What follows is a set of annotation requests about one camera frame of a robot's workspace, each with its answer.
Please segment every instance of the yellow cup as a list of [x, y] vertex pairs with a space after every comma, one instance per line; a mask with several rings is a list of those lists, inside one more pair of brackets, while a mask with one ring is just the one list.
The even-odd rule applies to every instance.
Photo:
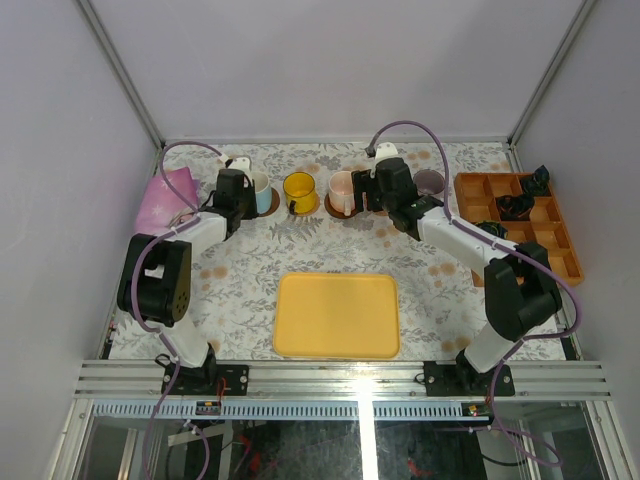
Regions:
[[292, 173], [284, 179], [283, 189], [292, 215], [309, 213], [316, 206], [316, 182], [308, 173]]

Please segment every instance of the light blue cup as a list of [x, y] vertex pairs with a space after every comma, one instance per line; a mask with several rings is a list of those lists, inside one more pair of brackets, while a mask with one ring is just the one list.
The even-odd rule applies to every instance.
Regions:
[[271, 208], [271, 184], [266, 173], [251, 172], [253, 175], [253, 185], [256, 190], [256, 206], [258, 214], [267, 213]]

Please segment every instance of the metal frame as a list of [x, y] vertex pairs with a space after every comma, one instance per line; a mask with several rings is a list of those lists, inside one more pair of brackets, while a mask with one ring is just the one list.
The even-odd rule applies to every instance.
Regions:
[[[220, 365], [234, 362], [219, 361]], [[427, 397], [414, 378], [420, 362], [248, 361], [245, 400], [336, 402], [358, 400], [363, 382], [375, 401], [440, 400], [484, 402], [478, 397]], [[599, 362], [509, 362], [515, 397], [496, 401], [608, 401], [609, 386]], [[80, 371], [77, 399], [157, 400], [164, 371], [153, 360], [87, 360]], [[203, 397], [173, 397], [182, 401]]]
[[[120, 55], [111, 41], [104, 24], [100, 20], [91, 0], [74, 0], [83, 19], [94, 35], [107, 63], [120, 83], [132, 109], [138, 116], [147, 135], [156, 148], [165, 144], [161, 132], [149, 113], [135, 87]], [[517, 142], [530, 123], [549, 86], [564, 63], [597, 0], [583, 0], [574, 18], [554, 52], [549, 66], [533, 92], [525, 110], [507, 139], [458, 138], [448, 141], [504, 141], [505, 152], [514, 171], [522, 171], [517, 155]], [[417, 137], [403, 136], [402, 141], [418, 140]], [[277, 139], [277, 143], [296, 143], [313, 139]], [[255, 143], [256, 139], [245, 139], [245, 143]], [[567, 325], [565, 310], [558, 314], [560, 323]], [[107, 321], [99, 348], [106, 337]], [[580, 345], [573, 338], [574, 346], [581, 356]], [[374, 402], [385, 405], [421, 405], [425, 402], [481, 401], [482, 398], [430, 399], [424, 388], [413, 382], [416, 374], [422, 373], [418, 362], [369, 363], [369, 362], [245, 362], [251, 366], [251, 381], [247, 401], [256, 404], [284, 404], [284, 402], [321, 402], [326, 405], [350, 402], [361, 393], [362, 382], [371, 387]], [[500, 398], [498, 403], [583, 401], [590, 431], [601, 466], [611, 479], [638, 478], [635, 466], [627, 461], [631, 456], [622, 438], [619, 421], [611, 400], [611, 393], [598, 362], [510, 362], [513, 372], [516, 397]], [[74, 403], [58, 443], [51, 463], [50, 478], [69, 479], [78, 473], [80, 460], [84, 454], [88, 434], [95, 418], [94, 408], [105, 401], [154, 402], [159, 397], [162, 372], [151, 361], [86, 361], [83, 365]], [[169, 397], [167, 402], [185, 402], [193, 399]], [[525, 466], [528, 478], [539, 478], [540, 472]]]
[[138, 116], [138, 119], [147, 132], [149, 139], [156, 148], [162, 148], [164, 146], [162, 134], [151, 117], [145, 103], [142, 101], [136, 86], [129, 76], [129, 72], [125, 68], [118, 51], [113, 45], [113, 42], [102, 23], [102, 20], [100, 20], [100, 16], [93, 6], [93, 3], [91, 0], [74, 0], [74, 3], [87, 23], [89, 30], [95, 37], [98, 47], [102, 50], [107, 63], [111, 67], [111, 70], [122, 87], [122, 92], [127, 97], [127, 100], [129, 100], [131, 108]]
[[593, 7], [597, 3], [598, 0], [582, 0], [578, 11], [574, 15], [571, 23], [569, 24], [569, 27], [567, 28], [567, 31], [562, 37], [558, 48], [556, 48], [556, 51], [551, 58], [551, 62], [549, 63], [547, 70], [545, 71], [544, 75], [542, 75], [542, 78], [540, 79], [538, 86], [534, 90], [533, 95], [529, 99], [527, 106], [518, 119], [518, 122], [516, 123], [513, 131], [509, 135], [509, 144], [516, 145], [520, 138], [522, 138], [522, 134], [529, 125], [531, 117], [535, 113], [538, 105], [540, 104], [540, 101], [549, 90], [549, 86], [564, 64], [564, 61], [567, 58], [567, 54], [571, 50], [571, 47], [574, 45], [576, 39], [578, 38], [578, 35], [582, 30], [582, 27], [585, 25], [587, 19], [591, 15], [591, 12], [593, 11]]
[[[419, 362], [247, 363], [251, 368], [247, 397], [227, 399], [225, 403], [229, 404], [230, 413], [217, 418], [279, 419], [276, 407], [296, 404], [301, 405], [301, 408], [295, 413], [291, 413], [293, 409], [289, 410], [286, 418], [317, 418], [310, 415], [309, 410], [305, 412], [305, 406], [320, 405], [330, 410], [332, 406], [339, 408], [338, 406], [343, 405], [345, 418], [333, 418], [352, 419], [353, 415], [359, 415], [361, 404], [358, 402], [363, 398], [363, 386], [366, 386], [367, 401], [370, 401], [368, 405], [371, 405], [373, 418], [376, 420], [383, 419], [380, 416], [382, 409], [386, 408], [390, 415], [388, 419], [433, 421], [438, 419], [429, 416], [421, 418], [416, 414], [417, 409], [429, 404], [448, 403], [455, 406], [460, 401], [484, 401], [482, 397], [428, 397], [424, 386], [414, 382], [415, 375], [422, 373], [422, 364]], [[498, 398], [497, 404], [517, 407], [519, 402], [585, 402], [588, 425], [593, 424], [594, 448], [599, 452], [603, 470], [611, 479], [637, 478], [634, 466], [627, 460], [631, 457], [621, 436], [611, 402], [611, 392], [599, 362], [514, 361], [510, 362], [510, 366], [516, 396]], [[129, 408], [129, 418], [148, 416], [149, 409], [160, 397], [162, 377], [163, 370], [153, 361], [85, 361], [51, 478], [74, 478], [73, 475], [78, 473], [93, 418], [105, 414], [127, 417], [125, 414], [117, 414], [125, 411], [123, 406]], [[159, 418], [185, 418], [185, 410], [179, 407], [186, 408], [196, 399], [203, 398], [170, 395], [166, 400], [167, 408], [174, 413], [161, 415]], [[113, 405], [116, 405], [116, 410], [109, 411], [108, 408]], [[253, 417], [247, 414], [246, 409], [240, 414], [234, 414], [234, 408], [243, 406], [262, 407], [263, 410], [256, 411]], [[273, 409], [271, 413], [265, 410], [268, 408]], [[445, 415], [441, 418], [447, 419], [451, 420], [451, 417]], [[533, 444], [525, 444], [525, 447], [532, 452], [535, 448]], [[528, 478], [539, 478], [534, 465], [527, 465], [524, 471], [528, 472]]]

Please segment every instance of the red wire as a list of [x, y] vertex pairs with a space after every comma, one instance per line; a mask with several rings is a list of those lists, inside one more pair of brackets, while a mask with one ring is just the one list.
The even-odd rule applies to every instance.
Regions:
[[[222, 380], [222, 390], [220, 390], [220, 380]], [[224, 392], [227, 390], [227, 379], [220, 377], [218, 379], [218, 402], [220, 402], [220, 408], [222, 408], [222, 399], [224, 398]]]

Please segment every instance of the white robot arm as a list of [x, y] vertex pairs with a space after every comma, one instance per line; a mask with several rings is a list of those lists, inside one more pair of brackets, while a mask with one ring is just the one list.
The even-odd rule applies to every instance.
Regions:
[[356, 210], [364, 209], [362, 195], [366, 195], [367, 209], [387, 211], [398, 230], [446, 251], [484, 279], [488, 323], [456, 359], [469, 376], [491, 371], [532, 328], [562, 307], [552, 279], [507, 253], [518, 250], [549, 268], [543, 247], [534, 242], [516, 245], [460, 218], [454, 224], [441, 201], [418, 194], [392, 143], [377, 147], [371, 171], [354, 172], [352, 178]]

